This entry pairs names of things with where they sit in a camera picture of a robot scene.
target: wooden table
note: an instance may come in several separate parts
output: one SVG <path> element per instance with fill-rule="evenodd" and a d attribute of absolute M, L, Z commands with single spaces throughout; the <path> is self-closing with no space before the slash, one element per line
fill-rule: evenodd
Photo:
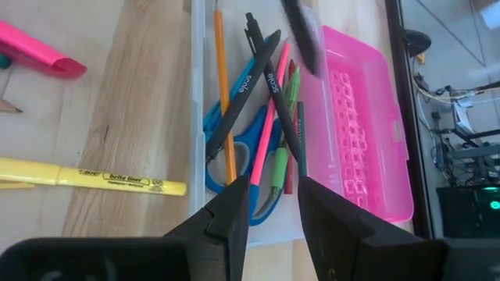
<path fill-rule="evenodd" d="M 308 4 L 323 24 L 391 61 L 384 0 Z M 88 67 L 75 81 L 18 65 L 0 72 L 0 98 L 24 110 L 0 113 L 2 157 L 187 181 L 191 19 L 181 0 L 8 1 L 0 4 L 0 19 Z M 188 197 L 72 187 L 3 190 L 0 251 L 29 237 L 159 236 L 187 214 Z M 314 276 L 303 241 L 247 253 L 247 280 Z"/>

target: yellow pencil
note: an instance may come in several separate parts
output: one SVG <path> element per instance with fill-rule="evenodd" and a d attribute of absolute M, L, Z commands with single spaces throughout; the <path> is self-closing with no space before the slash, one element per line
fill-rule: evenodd
<path fill-rule="evenodd" d="M 227 63 L 226 49 L 224 47 L 224 27 L 222 13 L 218 9 L 216 0 L 216 8 L 214 12 L 215 30 L 216 30 L 216 49 L 217 49 L 217 68 L 219 70 L 219 89 L 220 89 L 220 107 L 224 114 L 229 107 L 229 81 L 227 79 Z M 236 160 L 234 153 L 233 133 L 229 132 L 226 143 L 224 145 L 226 156 L 226 181 L 229 185 L 236 179 Z"/>

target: pink pencil box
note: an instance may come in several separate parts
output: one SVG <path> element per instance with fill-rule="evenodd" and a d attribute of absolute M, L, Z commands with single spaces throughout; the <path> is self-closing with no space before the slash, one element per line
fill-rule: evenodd
<path fill-rule="evenodd" d="M 386 221 L 408 221 L 409 156 L 388 64 L 329 27 L 322 39 L 320 78 L 302 72 L 309 176 Z"/>

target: black marker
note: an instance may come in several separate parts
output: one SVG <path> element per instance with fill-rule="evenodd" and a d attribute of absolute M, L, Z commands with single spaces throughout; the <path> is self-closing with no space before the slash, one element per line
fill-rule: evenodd
<path fill-rule="evenodd" d="M 294 34 L 305 67 L 312 75 L 318 74 L 317 47 L 311 32 L 307 28 L 298 0 L 281 0 L 281 4 L 283 4 L 284 11 L 287 14 L 291 31 Z"/>

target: green marker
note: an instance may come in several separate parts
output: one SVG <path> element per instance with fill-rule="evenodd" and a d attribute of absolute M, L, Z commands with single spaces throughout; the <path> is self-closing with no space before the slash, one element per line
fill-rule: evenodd
<path fill-rule="evenodd" d="M 291 116 L 295 115 L 295 109 L 297 108 L 298 95 L 300 93 L 300 67 L 296 66 L 293 75 L 291 76 L 290 82 L 288 83 L 287 90 L 285 91 L 285 98 L 287 100 L 288 111 Z M 287 172 L 288 164 L 288 147 L 287 141 L 284 137 L 281 138 L 280 147 L 276 150 L 274 154 L 274 170 L 273 170 L 273 181 L 271 182 L 271 192 L 273 193 L 273 199 L 277 199 L 284 185 L 284 178 Z"/>

